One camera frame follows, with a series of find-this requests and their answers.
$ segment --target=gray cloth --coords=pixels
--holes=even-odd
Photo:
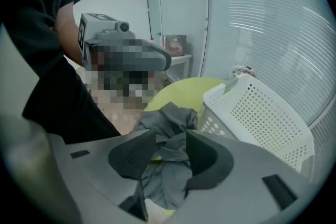
[[[172,102],[158,111],[143,112],[134,131],[156,131],[156,152],[161,162],[151,163],[142,175],[145,198],[158,206],[176,210],[184,201],[185,185],[192,177],[185,152],[185,132],[197,130],[197,112],[178,108]]]

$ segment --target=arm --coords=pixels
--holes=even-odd
[[[82,53],[78,44],[78,26],[73,17],[73,7],[74,3],[71,2],[59,9],[54,29],[58,33],[59,43],[66,56],[83,66]]]

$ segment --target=gray plastic machine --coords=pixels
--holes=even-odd
[[[78,42],[87,70],[92,69],[92,55],[104,55],[105,70],[164,71],[171,56],[159,46],[135,38],[129,23],[104,14],[81,15]]]
[[[10,39],[1,42],[5,45],[0,52],[7,53],[6,58],[0,53],[2,70],[16,68],[16,77],[33,81],[36,77],[28,73]],[[59,135],[21,117],[27,101],[21,97],[29,96],[25,90],[31,92],[35,85],[19,89],[12,81],[0,75],[0,85],[8,86],[1,88],[6,96],[0,110],[0,150],[26,197],[58,223],[144,223],[140,178],[156,150],[155,133],[145,130],[66,145]],[[19,90],[20,98],[13,97]],[[307,179],[258,146],[188,131],[186,152],[193,177],[185,186],[185,203],[168,224],[285,223],[310,189]]]

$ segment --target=gray plastic surface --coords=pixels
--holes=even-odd
[[[2,124],[5,126],[2,128],[2,133],[11,134],[11,131],[16,130],[16,133],[23,134],[21,138],[16,140],[11,135],[7,135],[7,139],[2,135],[2,152],[3,149],[11,148],[20,141],[26,141],[26,146],[21,147],[26,152],[25,156],[33,156],[31,154],[37,152],[38,147],[29,146],[33,145],[34,140],[32,139],[36,137],[34,133],[39,133],[39,137],[46,137],[45,133],[41,128],[37,128],[35,123],[23,121],[24,123],[21,125],[14,124],[15,121],[8,124],[7,120],[6,124]],[[22,130],[17,129],[15,125],[21,126]],[[45,174],[50,171],[45,169],[36,169],[31,172],[34,172],[34,176],[40,178],[41,182],[46,183],[45,186],[50,186],[51,181],[54,181],[57,183],[54,190],[63,193],[63,195],[52,196],[55,203],[49,204],[49,210],[55,209],[54,204],[69,204],[70,206],[73,200],[76,205],[72,204],[69,208],[74,208],[71,210],[73,219],[80,218],[81,223],[144,223],[118,207],[120,202],[134,194],[137,182],[121,178],[108,164],[108,153],[111,149],[140,136],[144,132],[146,131],[73,145],[65,145],[63,139],[58,135],[48,135],[51,151],[49,146],[42,148],[49,148],[51,156],[55,157],[61,177],[53,176],[51,178]],[[279,222],[289,219],[298,210],[301,210],[304,201],[300,200],[300,197],[306,199],[305,195],[313,192],[307,179],[261,147],[215,134],[198,131],[188,131],[188,133],[195,138],[205,137],[205,139],[224,146],[233,155],[234,166],[227,178],[215,188],[190,190],[184,204],[166,223],[204,224],[223,223],[224,221],[228,223],[260,223],[267,220]],[[71,158],[70,153],[83,150],[89,151],[90,154],[76,159]],[[16,159],[16,167],[22,167],[19,164],[24,161],[25,159],[22,158]],[[261,180],[263,177],[274,174],[278,175],[298,197],[298,200],[284,211],[281,211]]]
[[[118,203],[123,198],[133,194],[136,182],[130,179],[121,180],[121,177],[110,166],[106,167],[108,165],[107,156],[98,168],[88,167],[89,164],[95,165],[95,161],[104,156],[106,149],[111,149],[123,141],[142,133],[134,133],[128,137],[117,137],[121,138],[119,140],[111,138],[70,146],[66,146],[60,136],[49,135],[58,168],[62,173],[66,186],[76,201],[82,223],[144,223],[118,207]],[[71,158],[70,152],[80,151],[83,148],[87,149],[90,154],[79,159]]]

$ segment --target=white wall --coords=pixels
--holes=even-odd
[[[137,39],[151,39],[147,0],[81,0],[73,11],[77,24],[82,13],[102,13],[128,22]]]

